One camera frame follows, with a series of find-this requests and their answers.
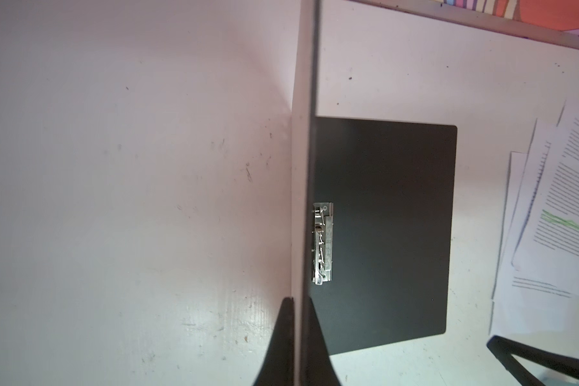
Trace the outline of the green highlighted printed paper sheet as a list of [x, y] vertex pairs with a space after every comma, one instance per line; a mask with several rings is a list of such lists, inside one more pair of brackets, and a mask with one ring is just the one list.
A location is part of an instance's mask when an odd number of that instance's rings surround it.
[[516, 267], [579, 296], [579, 105], [565, 104]]

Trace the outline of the metal folder clip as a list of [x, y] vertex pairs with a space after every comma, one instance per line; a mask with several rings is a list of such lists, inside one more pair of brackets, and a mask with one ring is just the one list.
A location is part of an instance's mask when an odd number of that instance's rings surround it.
[[313, 220], [312, 281], [322, 286], [332, 280], [334, 204], [315, 203]]

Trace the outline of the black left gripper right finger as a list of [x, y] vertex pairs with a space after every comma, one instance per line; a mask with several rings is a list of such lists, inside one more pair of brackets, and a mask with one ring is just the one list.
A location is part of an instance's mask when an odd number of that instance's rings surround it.
[[302, 305], [301, 385], [340, 385], [309, 296]]

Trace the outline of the black file folder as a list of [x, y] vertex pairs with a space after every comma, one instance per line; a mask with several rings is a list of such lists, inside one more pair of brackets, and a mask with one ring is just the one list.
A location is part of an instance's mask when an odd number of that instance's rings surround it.
[[[441, 335], [458, 130], [318, 114], [322, 4], [300, 4], [290, 119], [294, 384], [302, 305], [333, 355]], [[313, 207], [334, 204], [332, 280], [312, 281]]]

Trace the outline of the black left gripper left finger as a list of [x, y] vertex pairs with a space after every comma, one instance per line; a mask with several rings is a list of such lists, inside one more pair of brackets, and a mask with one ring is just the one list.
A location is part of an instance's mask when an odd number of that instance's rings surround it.
[[284, 298], [254, 386], [294, 384], [294, 299]]

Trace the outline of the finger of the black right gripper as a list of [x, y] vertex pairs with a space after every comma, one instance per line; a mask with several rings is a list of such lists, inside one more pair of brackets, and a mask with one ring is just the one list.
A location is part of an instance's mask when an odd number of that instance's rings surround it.
[[544, 383], [518, 362], [515, 356], [579, 381], [579, 359], [546, 352], [497, 335], [489, 339], [487, 348], [520, 385], [544, 385]]

